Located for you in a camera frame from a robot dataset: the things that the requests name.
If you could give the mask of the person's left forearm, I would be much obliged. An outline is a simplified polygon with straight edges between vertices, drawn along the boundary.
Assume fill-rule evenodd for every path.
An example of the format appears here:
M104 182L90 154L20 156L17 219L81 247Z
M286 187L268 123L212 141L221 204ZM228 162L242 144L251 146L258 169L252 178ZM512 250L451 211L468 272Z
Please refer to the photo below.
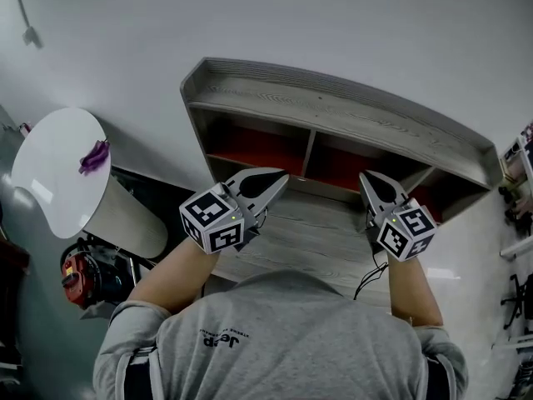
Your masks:
M191 305L210 277L220 253L205 253L189 237L133 288L128 301L150 303L176 314Z

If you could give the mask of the red black power tool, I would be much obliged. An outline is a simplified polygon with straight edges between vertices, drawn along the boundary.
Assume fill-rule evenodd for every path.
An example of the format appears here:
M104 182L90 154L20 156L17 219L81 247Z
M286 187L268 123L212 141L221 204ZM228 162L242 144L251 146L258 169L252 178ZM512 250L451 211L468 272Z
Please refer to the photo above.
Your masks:
M60 258L62 288L81 309L100 302L119 304L134 287L130 262L110 244L80 237Z

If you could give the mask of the white round pedestal table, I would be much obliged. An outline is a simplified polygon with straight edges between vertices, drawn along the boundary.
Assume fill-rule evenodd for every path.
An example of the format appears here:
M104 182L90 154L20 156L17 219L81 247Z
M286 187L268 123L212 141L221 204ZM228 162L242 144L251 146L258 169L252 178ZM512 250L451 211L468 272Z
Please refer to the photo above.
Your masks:
M12 184L33 195L58 238L87 232L141 258L156 258L167 245L167 228L113 177L111 158L93 171L81 169L94 146L106 142L91 113L74 107L51 112L18 149Z

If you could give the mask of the black floor mat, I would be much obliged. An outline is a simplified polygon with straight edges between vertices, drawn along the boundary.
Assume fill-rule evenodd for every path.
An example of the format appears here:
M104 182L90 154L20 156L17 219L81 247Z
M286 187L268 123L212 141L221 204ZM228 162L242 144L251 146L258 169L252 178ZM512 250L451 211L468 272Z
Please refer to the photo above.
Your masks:
M190 189L178 187L117 166L112 166L111 174L134 198L148 207L162 204L180 205L195 194Z

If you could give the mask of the purple cloth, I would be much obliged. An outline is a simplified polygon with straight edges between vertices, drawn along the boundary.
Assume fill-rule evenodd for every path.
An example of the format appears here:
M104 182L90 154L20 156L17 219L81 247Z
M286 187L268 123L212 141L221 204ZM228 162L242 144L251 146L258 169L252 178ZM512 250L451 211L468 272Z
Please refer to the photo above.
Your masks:
M109 157L110 143L108 140L97 140L91 151L80 159L80 167L78 172L83 175L98 170Z

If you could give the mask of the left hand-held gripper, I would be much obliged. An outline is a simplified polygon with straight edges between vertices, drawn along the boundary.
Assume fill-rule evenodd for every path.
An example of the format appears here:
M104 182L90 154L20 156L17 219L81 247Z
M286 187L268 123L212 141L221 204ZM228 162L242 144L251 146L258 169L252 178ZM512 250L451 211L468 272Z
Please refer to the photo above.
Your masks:
M279 168L241 170L180 205L185 233L207 254L241 250L260 235L257 215L283 194L288 180Z

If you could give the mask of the grey wooden shelf unit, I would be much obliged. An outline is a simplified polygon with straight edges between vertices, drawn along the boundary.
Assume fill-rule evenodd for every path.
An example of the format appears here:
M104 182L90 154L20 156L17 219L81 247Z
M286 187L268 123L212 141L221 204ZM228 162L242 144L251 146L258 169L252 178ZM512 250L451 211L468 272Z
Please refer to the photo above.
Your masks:
M370 170L398 181L445 223L503 178L495 145L403 97L295 67L202 59L180 91L212 176L274 167L299 193L361 200Z

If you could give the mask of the black office chair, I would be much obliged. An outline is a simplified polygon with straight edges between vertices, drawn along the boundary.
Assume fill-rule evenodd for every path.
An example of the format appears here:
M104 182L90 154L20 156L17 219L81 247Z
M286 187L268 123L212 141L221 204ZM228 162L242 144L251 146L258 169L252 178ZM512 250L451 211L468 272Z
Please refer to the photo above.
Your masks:
M514 320L523 316L525 320L533 320L533 272L527 277L523 284L519 283L516 274L510 276L510 281L515 284L515 296L502 299L500 305L514 303L510 320L504 324L503 329L511 327Z

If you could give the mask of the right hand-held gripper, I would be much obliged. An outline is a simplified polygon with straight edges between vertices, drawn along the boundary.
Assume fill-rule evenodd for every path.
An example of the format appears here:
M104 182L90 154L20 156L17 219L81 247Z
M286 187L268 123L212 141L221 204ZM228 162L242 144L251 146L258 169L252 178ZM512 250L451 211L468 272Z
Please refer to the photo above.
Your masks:
M380 172L361 172L359 191L372 215L376 215L376 205L380 203L402 203L378 213L367 224L366 237L373 253L384 250L397 261L404 262L427 250L436 234L436 222L426 206L414 198L408 200L398 181Z

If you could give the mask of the person's grey shirt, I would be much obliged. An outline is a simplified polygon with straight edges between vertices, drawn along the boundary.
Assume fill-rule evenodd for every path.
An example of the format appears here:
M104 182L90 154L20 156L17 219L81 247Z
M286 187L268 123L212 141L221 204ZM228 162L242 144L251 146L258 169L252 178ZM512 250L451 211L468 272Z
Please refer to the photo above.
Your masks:
M98 400L463 400L468 371L444 329L275 271L174 315L121 303L93 386Z

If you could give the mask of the person's right forearm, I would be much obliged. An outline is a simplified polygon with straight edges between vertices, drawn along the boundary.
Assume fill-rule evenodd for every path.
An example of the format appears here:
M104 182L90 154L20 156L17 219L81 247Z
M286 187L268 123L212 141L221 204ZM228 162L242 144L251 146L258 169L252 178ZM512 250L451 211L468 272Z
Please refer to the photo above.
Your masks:
M443 317L417 257L404 262L387 254L391 313L413 327L442 327Z

